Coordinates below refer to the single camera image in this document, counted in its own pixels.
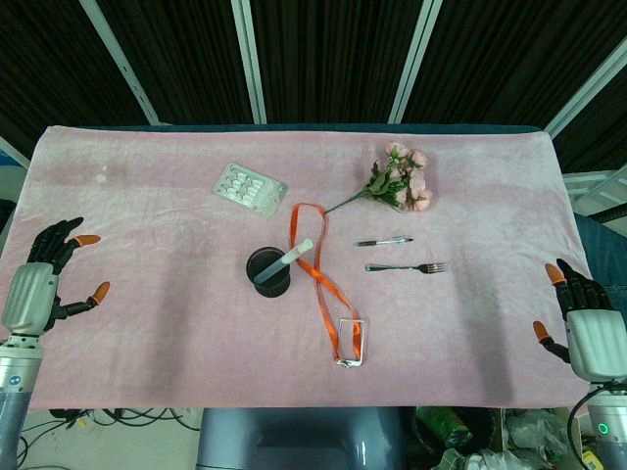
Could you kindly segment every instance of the wire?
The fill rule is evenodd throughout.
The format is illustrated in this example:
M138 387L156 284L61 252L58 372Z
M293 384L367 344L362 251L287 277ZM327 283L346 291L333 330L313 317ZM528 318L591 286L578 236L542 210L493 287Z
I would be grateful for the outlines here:
M52 424L52 423L65 423L65 421L63 421L61 419L55 419L53 421L48 421L46 423L41 423L41 424L37 424L36 426L30 426L29 428L22 429L22 432L26 433L26 432L30 431L31 429L40 428L41 426L45 426L47 424Z
M22 457L22 460L20 460L20 463L18 463L18 468L20 468L26 461L26 458L28 457L28 448L30 447L28 445L28 441L25 439L24 436L20 436L20 441L24 443L24 450L23 450L24 457Z
M124 411L130 411L131 413L136 414L136 416L131 416L129 418L124 418L124 419L138 419L138 418L141 418L142 416L147 416L148 413L150 413L153 409L155 408L148 408L146 411L140 412L132 408L124 408L123 409Z
M172 418L160 418L159 416L151 416L148 413L150 411L152 411L155 408L149 408L148 410L144 411L143 413L140 411L137 411L136 409L132 409L132 408L125 408L124 411L130 411L131 413L136 414L137 416L130 416L129 418L123 418L124 421L128 421L129 419L137 419L137 418L141 418L142 416L149 418L149 419L154 419L154 420L158 420L158 421L171 421L172 419L176 419L181 418L182 416L173 416Z
M581 468L583 468L584 470L588 470L588 466L585 464L585 462L581 458L580 453L577 451L577 447L575 447L575 442L572 437L572 423L575 420L575 414L577 414L577 411L579 411L579 408L581 408L586 403L586 401L588 401L592 397L597 396L601 392L612 392L616 390L627 390L627 389L624 386L618 386L618 385L613 385L613 384L602 384L596 390L589 392L582 399L577 401L577 404L573 406L572 410L570 411L570 414L568 415L568 422L566 423L566 430L568 431L568 443L570 444L570 449L572 450L572 453L575 455L575 458L579 462L579 465L581 465Z
M111 417L114 420L113 422L111 422L111 423L101 423L101 422L97 421L95 417L93 417L92 419L93 419L94 423L99 424L100 426L112 426L112 425L114 425L116 423L120 423L123 426L128 426L129 428L143 428L144 426L150 426L154 422L159 421L160 419L162 419L164 414L166 414L167 410L168 410L167 408L164 408L164 410L161 412L161 414L159 416L154 416L153 417L152 421L148 421L146 423L141 423L141 424L127 423L123 419L118 419L118 418L116 418L114 416L114 414L109 409L106 409L106 408L103 409L103 412L105 414L107 414L109 417Z
M174 410L172 408L168 408L169 412L171 413L171 415L174 417L174 419L178 422L178 424L180 424L183 428L187 428L190 431L200 431L200 428L193 428L192 426L189 426L188 424L185 424L181 421L180 417L176 416L176 414L174 413Z
M43 436L45 436L48 433L51 433L52 431L54 431L55 429L60 428L61 426L63 426L64 424L66 424L66 422L62 422L61 424L57 424L56 426L53 426L52 428L46 429L43 433L40 433L35 439L33 439L30 444L28 443L28 441L26 439L24 439L22 436L20 436L20 439L24 439L24 443L26 444L26 447L24 448L24 450L22 451L22 453L20 453L20 455L18 455L18 458L21 458L22 456L24 456L24 458L22 458L22 461L20 462L21 466L24 464L24 462L26 461L26 457L28 456L28 450L34 446L34 444L39 441L39 439L41 439Z

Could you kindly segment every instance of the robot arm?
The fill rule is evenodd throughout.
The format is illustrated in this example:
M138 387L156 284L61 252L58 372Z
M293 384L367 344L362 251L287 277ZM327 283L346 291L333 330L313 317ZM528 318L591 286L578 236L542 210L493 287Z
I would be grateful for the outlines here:
M66 241L82 217L52 225L35 238L28 261L20 266L11 284L2 324L11 331L0 341L0 468L16 470L20 433L39 372L43 349L39 337L56 320L98 306L109 291L101 284L85 302L61 305L57 295L59 275L76 248L100 241L95 235L80 235Z
M557 260L559 268L546 265L555 286L568 348L558 345L540 321L534 331L550 353L570 363L573 371L590 382L591 392L573 408L568 419L571 447L572 421L576 411L589 404L593 428L605 468L627 469L627 328L619 311L612 309L603 287ZM588 467L577 455L582 468Z

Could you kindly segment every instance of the table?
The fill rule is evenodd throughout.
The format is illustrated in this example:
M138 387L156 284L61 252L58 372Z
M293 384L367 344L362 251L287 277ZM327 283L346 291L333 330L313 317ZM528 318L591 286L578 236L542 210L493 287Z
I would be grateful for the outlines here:
M261 298L244 264L258 247L287 248L291 207L342 201L390 140L429 158L432 208L397 214L370 201L334 212L324 272L368 322L365 363L347 370L331 348L313 282ZM216 198L236 161L288 184L263 219ZM133 133L52 127L40 140L0 260L0 298L31 240L85 216L103 241L76 253L60 294L73 302L112 282L96 310L59 322L33 407L549 406L586 390L537 345L542 319L564 340L543 264L587 273L559 167L543 132L411 135L354 132ZM318 220L301 233L316 238ZM357 240L409 233L397 247ZM366 262L446 261L445 274L366 273ZM343 314L330 302L336 318Z

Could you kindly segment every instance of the black cup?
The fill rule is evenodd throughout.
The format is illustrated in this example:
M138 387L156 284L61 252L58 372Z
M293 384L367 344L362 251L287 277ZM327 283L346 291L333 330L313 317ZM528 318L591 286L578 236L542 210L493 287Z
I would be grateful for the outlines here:
M263 247L255 251L246 262L246 275L255 286L257 292L264 297L278 297L290 287L290 266L285 266L272 277L257 284L253 279L277 259L285 255L278 248Z

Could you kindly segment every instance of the fork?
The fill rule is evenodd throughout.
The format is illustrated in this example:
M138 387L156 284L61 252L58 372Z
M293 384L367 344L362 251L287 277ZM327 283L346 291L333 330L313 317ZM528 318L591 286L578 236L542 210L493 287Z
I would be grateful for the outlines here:
M435 274L436 272L446 271L446 265L443 262L431 262L421 264L420 266L388 266L385 264L367 264L365 270L368 272L385 271L388 269L416 269L423 274Z

